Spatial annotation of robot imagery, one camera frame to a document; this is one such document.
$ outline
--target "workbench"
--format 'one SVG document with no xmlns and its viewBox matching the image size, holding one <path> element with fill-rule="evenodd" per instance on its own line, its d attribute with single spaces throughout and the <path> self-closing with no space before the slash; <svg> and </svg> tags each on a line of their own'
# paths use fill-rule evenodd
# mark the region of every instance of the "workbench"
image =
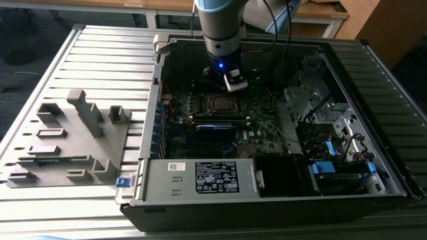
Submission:
<svg viewBox="0 0 427 240">
<path fill-rule="evenodd" d="M 149 237 L 172 239 L 184 236 L 220 239 L 225 236 L 252 238 L 291 234 L 313 237 L 319 233 L 352 234 L 353 231 L 379 229 L 389 231 L 403 227 L 405 229 L 427 227 L 427 214 L 423 208 L 425 204 L 420 202 L 413 208 L 381 212 L 345 224 L 292 226 L 281 229 L 145 233 L 139 232 L 123 216 L 115 201 L 117 189 L 113 185 L 8 188 L 5 182 L 14 168 L 16 156 L 22 154 L 22 146 L 29 144 L 36 130 L 34 123 L 38 118 L 34 112 L 41 103 L 56 103 L 61 108 L 72 108 L 73 106 L 65 101 L 69 89 L 83 89 L 88 102 L 96 103 L 99 109 L 105 109 L 111 105 L 121 105 L 124 109 L 132 110 L 120 173 L 136 171 L 148 103 L 147 95 L 155 66 L 152 42 L 155 35 L 160 33 L 188 35 L 189 31 L 84 26 L 81 24 L 73 27 L 0 143 L 1 240 L 41 235 L 67 239 Z M 249 40 L 255 37 L 272 40 L 272 36 L 264 34 L 248 34 L 247 37 Z M 293 40 L 324 42 L 331 45 L 361 94 L 371 95 L 372 104 L 387 102 L 388 99 L 393 101 L 411 99 L 407 95 L 404 98 L 393 95 L 396 91 L 393 89 L 403 93 L 404 90 L 368 45 L 353 40 L 296 37 Z M 381 97 L 372 97 L 372 94 L 379 93 L 387 94 Z M 389 114 L 387 109 L 377 107 L 377 111 L 381 111 L 384 115 Z M 416 180 L 424 188 L 427 180 L 423 180 L 421 177 L 419 179 L 416 177 Z"/>
<path fill-rule="evenodd" d="M 193 0 L 0 0 L 0 7 L 144 14 L 148 28 L 156 29 L 159 15 L 192 15 Z M 348 17 L 349 14 L 336 11 L 329 3 L 308 2 L 300 5 L 292 22 L 327 25 L 319 37 L 333 38 Z"/>
</svg>

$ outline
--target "motherboard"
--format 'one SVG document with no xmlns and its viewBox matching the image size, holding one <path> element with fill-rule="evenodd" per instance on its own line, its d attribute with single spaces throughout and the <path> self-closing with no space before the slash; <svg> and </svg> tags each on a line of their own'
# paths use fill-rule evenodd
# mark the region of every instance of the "motherboard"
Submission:
<svg viewBox="0 0 427 240">
<path fill-rule="evenodd" d="M 168 159 L 233 159 L 284 152 L 275 98 L 265 86 L 252 84 L 237 93 L 203 79 L 164 86 Z"/>
</svg>

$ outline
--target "slotted metal surface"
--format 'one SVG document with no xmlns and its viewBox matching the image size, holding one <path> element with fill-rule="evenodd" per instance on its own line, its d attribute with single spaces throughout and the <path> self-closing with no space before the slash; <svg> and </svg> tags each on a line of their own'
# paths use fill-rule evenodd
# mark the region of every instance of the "slotted metal surface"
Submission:
<svg viewBox="0 0 427 240">
<path fill-rule="evenodd" d="M 289 227 L 203 233 L 139 232 L 119 211 L 115 203 L 115 186 L 77 186 L 9 189 L 4 184 L 13 169 L 16 157 L 30 140 L 38 120 L 34 111 L 41 102 L 57 103 L 71 108 L 65 97 L 69 89 L 84 89 L 88 102 L 100 109 L 123 105 L 132 110 L 131 126 L 125 141 L 121 172 L 137 167 L 137 157 L 144 127 L 147 99 L 153 70 L 152 42 L 157 33 L 188 35 L 188 31 L 148 30 L 125 27 L 85 26 L 75 29 L 49 66 L 37 89 L 24 106 L 0 149 L 0 239 L 18 239 L 48 235 L 69 239 L 149 238 L 233 234 L 309 234 L 349 231 L 372 231 L 427 226 L 425 203 L 377 213 L 351 224 Z M 249 35 L 249 38 L 265 38 Z M 423 188 L 427 188 L 427 163 L 417 156 L 427 156 L 427 129 L 423 118 L 399 85 L 365 46 L 357 41 L 333 39 L 295 39 L 328 42 L 372 106 L 392 144 L 412 170 Z"/>
</svg>

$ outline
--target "floor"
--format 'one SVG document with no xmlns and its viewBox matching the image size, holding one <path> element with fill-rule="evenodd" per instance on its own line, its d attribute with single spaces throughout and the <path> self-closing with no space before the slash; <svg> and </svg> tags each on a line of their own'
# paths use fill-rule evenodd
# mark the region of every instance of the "floor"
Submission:
<svg viewBox="0 0 427 240">
<path fill-rule="evenodd" d="M 48 68 L 50 61 L 61 47 L 61 44 L 69 34 L 73 24 L 104 25 L 117 27 L 135 27 L 137 24 L 147 27 L 145 17 L 143 15 L 133 16 L 125 13 L 104 13 L 104 12 L 79 12 L 60 11 L 60 19 L 53 19 L 48 10 L 32 10 L 32 22 L 34 24 L 36 33 L 25 37 L 29 48 L 36 52 L 36 59 L 28 64 L 20 66 L 9 66 L 1 59 L 1 52 L 8 51 L 0 47 L 0 76 L 8 72 L 36 72 L 42 74 Z M 167 17 L 159 18 L 160 27 L 167 29 L 189 29 L 191 17 Z M 0 46 L 16 44 L 17 40 L 2 37 L 2 27 L 0 21 Z M 195 20 L 193 28 L 200 29 L 199 21 Z M 38 83 L 38 77 L 34 75 L 8 75 L 0 78 L 0 139 L 6 133 L 10 124 L 24 106 L 34 86 Z"/>
<path fill-rule="evenodd" d="M 0 76 L 6 72 L 36 72 L 42 74 L 49 66 L 54 54 L 65 40 L 73 24 L 105 25 L 120 27 L 147 27 L 145 17 L 125 13 L 60 11 L 60 19 L 53 19 L 48 10 L 34 9 L 30 20 L 36 33 L 26 36 L 29 48 L 36 52 L 36 60 L 21 66 L 9 66 L 1 60 L 0 50 Z M 191 17 L 159 17 L 159 25 L 165 29 L 189 29 Z M 200 29 L 196 20 L 193 28 Z M 1 38 L 0 46 L 16 44 L 16 39 Z M 425 93 L 420 89 L 427 87 L 427 39 L 421 39 L 416 48 L 404 56 L 392 70 L 403 86 L 412 94 L 420 107 L 427 111 Z M 0 78 L 0 139 L 4 136 L 18 112 L 38 82 L 34 75 L 9 75 Z"/>
</svg>

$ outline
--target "aluminum profile table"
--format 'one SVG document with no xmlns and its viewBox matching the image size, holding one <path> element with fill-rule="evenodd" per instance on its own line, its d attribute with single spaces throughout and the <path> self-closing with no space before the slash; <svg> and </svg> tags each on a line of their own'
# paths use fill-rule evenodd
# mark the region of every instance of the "aluminum profile table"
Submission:
<svg viewBox="0 0 427 240">
<path fill-rule="evenodd" d="M 159 33 L 188 35 L 189 31 L 152 30 L 128 27 L 76 25 L 57 55 L 44 73 L 38 85 L 25 103 L 12 127 L 0 143 L 0 239 L 18 239 L 32 236 L 54 236 L 68 239 L 139 239 L 139 238 L 224 238 L 251 236 L 284 236 L 329 234 L 337 237 L 357 236 L 360 231 L 371 231 L 368 236 L 399 231 L 419 231 L 427 227 L 425 203 L 368 216 L 356 222 L 335 225 L 296 226 L 283 229 L 239 229 L 215 232 L 144 233 L 139 232 L 121 215 L 115 202 L 116 187 L 67 186 L 18 188 L 6 187 L 8 173 L 13 169 L 16 154 L 30 141 L 34 111 L 41 102 L 71 107 L 65 101 L 69 89 L 84 89 L 88 101 L 100 109 L 121 105 L 132 110 L 131 127 L 124 147 L 120 172 L 133 172 L 139 163 L 139 148 L 144 127 L 148 91 L 151 88 L 153 36 Z M 248 35 L 249 38 L 271 38 Z M 421 118 L 401 119 L 404 111 L 420 111 L 396 79 L 384 68 L 367 45 L 353 40 L 308 39 L 295 40 L 328 42 L 340 58 L 348 74 L 361 94 L 373 105 L 372 111 L 393 126 L 401 124 L 415 128 Z M 389 127 L 389 134 L 396 129 Z M 395 142 L 407 141 L 396 135 Z M 413 177 L 427 189 L 427 166 L 413 159 L 408 148 L 401 148 Z"/>
</svg>

